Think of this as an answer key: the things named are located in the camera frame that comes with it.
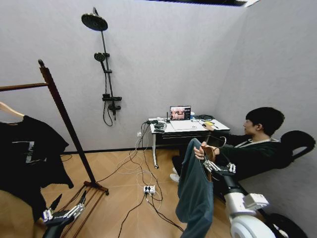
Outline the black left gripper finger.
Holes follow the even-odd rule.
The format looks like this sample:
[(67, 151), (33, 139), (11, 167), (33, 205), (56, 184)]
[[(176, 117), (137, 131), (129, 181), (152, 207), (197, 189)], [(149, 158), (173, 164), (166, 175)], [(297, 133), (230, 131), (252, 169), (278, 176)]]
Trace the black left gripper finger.
[(48, 209), (46, 209), (44, 212), (43, 212), (43, 220), (44, 221), (49, 221), (49, 220), (52, 220), (53, 219), (53, 213), (56, 209), (56, 207), (58, 206), (60, 200), (62, 198), (62, 194), (60, 194), (53, 202), (52, 204), (50, 205), (50, 207)]
[(85, 190), (76, 206), (74, 206), (70, 211), (68, 211), (65, 215), (64, 218), (73, 218), (76, 220), (76, 218), (81, 214), (81, 212), (85, 208), (85, 201), (86, 201), (86, 194), (87, 191)]

